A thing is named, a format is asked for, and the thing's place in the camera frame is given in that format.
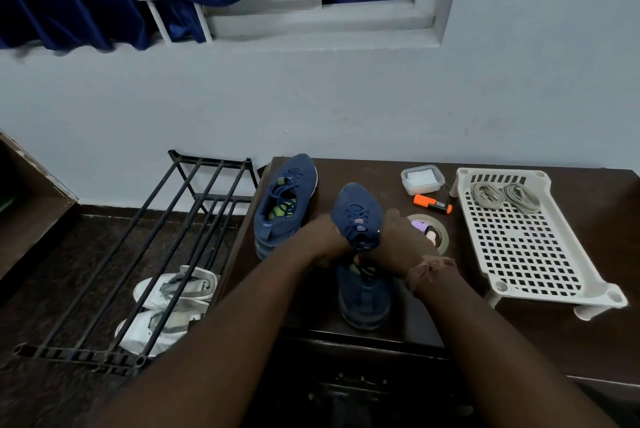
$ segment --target floor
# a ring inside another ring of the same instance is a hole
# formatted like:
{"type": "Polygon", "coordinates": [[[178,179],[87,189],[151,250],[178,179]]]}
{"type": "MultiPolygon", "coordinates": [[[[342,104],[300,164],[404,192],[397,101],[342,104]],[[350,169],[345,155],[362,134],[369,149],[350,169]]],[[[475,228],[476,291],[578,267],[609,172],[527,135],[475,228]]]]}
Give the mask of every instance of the floor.
{"type": "MultiPolygon", "coordinates": [[[[0,311],[0,426],[84,426],[104,403],[124,385],[118,376],[96,374],[91,369],[39,359],[16,358],[13,348],[21,342],[41,342],[58,316],[82,288],[92,270],[129,219],[79,215],[57,244],[44,254],[0,311]]],[[[88,325],[100,303],[126,269],[155,221],[142,219],[110,262],[107,271],[87,294],[55,339],[54,345],[71,347],[88,325]]],[[[89,337],[87,346],[107,348],[118,323],[133,307],[133,287],[151,276],[166,257],[180,222],[167,222],[149,246],[103,320],[89,337]]],[[[192,225],[166,271],[177,271],[188,261],[199,225],[192,225]]],[[[213,271],[219,273],[237,231],[229,230],[222,242],[213,271]]],[[[215,236],[210,242],[213,245],[215,236]]]]}

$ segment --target white window grill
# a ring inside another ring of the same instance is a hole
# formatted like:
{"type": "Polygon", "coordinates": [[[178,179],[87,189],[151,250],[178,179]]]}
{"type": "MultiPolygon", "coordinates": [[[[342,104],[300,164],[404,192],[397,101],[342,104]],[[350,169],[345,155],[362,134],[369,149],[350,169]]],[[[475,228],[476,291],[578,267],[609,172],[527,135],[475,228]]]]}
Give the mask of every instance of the white window grill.
{"type": "MultiPolygon", "coordinates": [[[[172,41],[148,4],[160,35],[172,41]]],[[[207,43],[262,48],[389,48],[441,45],[453,0],[241,0],[228,7],[194,3],[207,43]]]]}

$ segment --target shoe insole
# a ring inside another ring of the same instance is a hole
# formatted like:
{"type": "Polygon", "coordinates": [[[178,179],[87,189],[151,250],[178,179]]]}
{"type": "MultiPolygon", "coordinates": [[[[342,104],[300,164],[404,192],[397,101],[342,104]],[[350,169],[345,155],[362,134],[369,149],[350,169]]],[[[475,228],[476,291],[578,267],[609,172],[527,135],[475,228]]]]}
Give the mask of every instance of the shoe insole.
{"type": "MultiPolygon", "coordinates": [[[[173,294],[177,289],[180,282],[172,283],[164,287],[165,293],[173,294]]],[[[211,282],[208,279],[200,279],[191,277],[187,284],[184,286],[183,293],[195,293],[195,292],[203,292],[204,290],[208,290],[211,286],[211,282]]]]}
{"type": "MultiPolygon", "coordinates": [[[[149,322],[149,328],[154,330],[158,322],[160,322],[160,318],[162,315],[156,315],[149,322]]],[[[196,311],[174,311],[169,318],[166,319],[166,323],[164,325],[164,329],[173,329],[176,327],[184,327],[184,331],[186,332],[187,326],[189,322],[192,320],[199,320],[202,318],[202,314],[196,311]]]]}

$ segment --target dark brown table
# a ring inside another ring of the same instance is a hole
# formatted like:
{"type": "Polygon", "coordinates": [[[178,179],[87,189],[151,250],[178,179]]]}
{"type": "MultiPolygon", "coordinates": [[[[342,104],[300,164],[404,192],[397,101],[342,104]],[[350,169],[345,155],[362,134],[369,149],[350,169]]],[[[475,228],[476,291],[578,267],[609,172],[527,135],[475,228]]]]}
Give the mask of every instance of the dark brown table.
{"type": "MultiPolygon", "coordinates": [[[[265,178],[285,160],[275,157],[266,168],[214,302],[228,294],[259,263],[253,245],[253,212],[267,182],[265,178]]],[[[342,186],[357,181],[373,193],[383,209],[395,207],[403,215],[436,215],[451,239],[446,254],[457,261],[462,274],[479,293],[486,291],[487,284],[479,275],[462,211],[456,207],[457,199],[449,197],[457,168],[484,165],[436,164],[447,182],[439,192],[430,195],[454,205],[453,213],[445,215],[413,205],[405,192],[400,172],[416,163],[325,158],[314,162],[319,181],[309,217],[329,212],[342,186]]],[[[569,304],[503,299],[497,310],[565,374],[603,380],[608,392],[620,391],[619,397],[640,399],[640,390],[616,384],[640,384],[640,179],[629,170],[533,168],[549,175],[552,195],[582,246],[602,277],[624,291],[629,306],[606,311],[590,322],[578,319],[569,304]]],[[[343,343],[364,342],[367,348],[382,351],[439,349],[443,352],[439,355],[446,355],[427,310],[404,288],[397,288],[389,319],[373,332],[357,330],[342,319],[336,294],[331,270],[309,273],[292,302],[285,329],[302,337],[338,335],[343,343]]]]}

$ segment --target white wall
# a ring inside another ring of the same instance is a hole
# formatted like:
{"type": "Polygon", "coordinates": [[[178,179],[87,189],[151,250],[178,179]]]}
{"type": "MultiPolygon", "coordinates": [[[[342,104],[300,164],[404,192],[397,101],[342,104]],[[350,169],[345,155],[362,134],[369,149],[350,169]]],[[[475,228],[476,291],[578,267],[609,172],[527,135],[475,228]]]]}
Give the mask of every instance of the white wall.
{"type": "Polygon", "coordinates": [[[4,52],[0,128],[103,205],[140,205],[170,148],[638,171],[639,28],[639,0],[454,0],[439,49],[4,52]]]}

